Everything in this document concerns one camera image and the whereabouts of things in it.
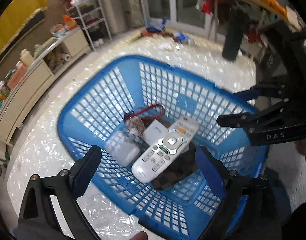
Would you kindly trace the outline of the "person's left hand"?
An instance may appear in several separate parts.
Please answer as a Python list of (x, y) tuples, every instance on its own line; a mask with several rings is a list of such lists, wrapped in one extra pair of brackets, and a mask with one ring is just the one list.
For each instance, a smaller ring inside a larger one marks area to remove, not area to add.
[(136, 235), (132, 236), (130, 240), (148, 240), (148, 235), (144, 231), (140, 231)]

